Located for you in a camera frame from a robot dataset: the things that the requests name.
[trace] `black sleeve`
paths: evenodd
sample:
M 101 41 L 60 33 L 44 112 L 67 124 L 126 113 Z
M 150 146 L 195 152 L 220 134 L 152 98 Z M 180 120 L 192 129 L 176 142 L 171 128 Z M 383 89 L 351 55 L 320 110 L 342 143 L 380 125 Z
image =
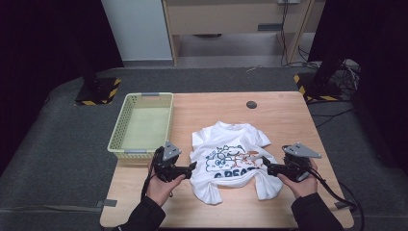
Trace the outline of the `black sleeve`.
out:
M 343 230 L 318 193 L 299 197 L 293 203 L 292 211 L 300 231 Z
M 145 196 L 132 212 L 128 221 L 114 228 L 113 231 L 157 230 L 165 217 L 165 211 L 156 202 Z

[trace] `green plastic basket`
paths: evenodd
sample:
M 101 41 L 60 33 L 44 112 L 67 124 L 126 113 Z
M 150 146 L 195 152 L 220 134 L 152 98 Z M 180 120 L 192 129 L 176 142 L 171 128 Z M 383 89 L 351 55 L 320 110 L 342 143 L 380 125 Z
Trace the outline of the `green plastic basket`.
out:
M 173 94 L 130 93 L 116 121 L 108 151 L 118 159 L 145 163 L 170 136 Z

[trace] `hand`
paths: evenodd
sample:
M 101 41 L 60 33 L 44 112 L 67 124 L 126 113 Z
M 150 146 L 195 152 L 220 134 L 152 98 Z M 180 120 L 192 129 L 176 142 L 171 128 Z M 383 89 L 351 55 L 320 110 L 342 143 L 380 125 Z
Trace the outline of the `hand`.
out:
M 163 182 L 156 175 L 150 179 L 150 184 L 147 187 L 146 195 L 150 197 L 154 202 L 156 202 L 160 207 L 162 207 L 171 192 L 186 178 L 186 175 L 179 175 L 176 179 L 171 182 Z
M 315 161 L 312 158 L 309 158 L 309 160 L 312 168 L 314 170 L 318 170 L 318 166 L 316 165 Z M 312 174 L 309 174 L 309 176 L 301 182 L 294 182 L 280 173 L 278 174 L 278 178 L 292 190 L 296 199 L 298 199 L 300 196 L 304 197 L 306 195 L 318 192 L 318 180 Z

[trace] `white cabinet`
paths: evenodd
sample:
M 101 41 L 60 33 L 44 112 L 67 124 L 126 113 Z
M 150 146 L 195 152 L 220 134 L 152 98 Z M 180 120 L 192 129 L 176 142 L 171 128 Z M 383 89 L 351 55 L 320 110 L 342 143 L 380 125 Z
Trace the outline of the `white cabinet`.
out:
M 161 0 L 102 0 L 123 61 L 172 60 Z

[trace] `white t-shirt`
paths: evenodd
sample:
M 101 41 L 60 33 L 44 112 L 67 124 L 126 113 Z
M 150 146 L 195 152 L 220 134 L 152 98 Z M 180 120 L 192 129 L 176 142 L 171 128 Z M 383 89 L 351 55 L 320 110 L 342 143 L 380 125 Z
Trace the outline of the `white t-shirt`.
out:
M 192 133 L 190 157 L 191 162 L 197 162 L 190 179 L 194 194 L 206 204 L 218 204 L 222 199 L 217 186 L 240 188 L 255 177 L 258 198 L 274 198 L 282 182 L 268 175 L 263 165 L 262 156 L 277 164 L 263 148 L 269 144 L 267 136 L 248 123 L 218 121 Z

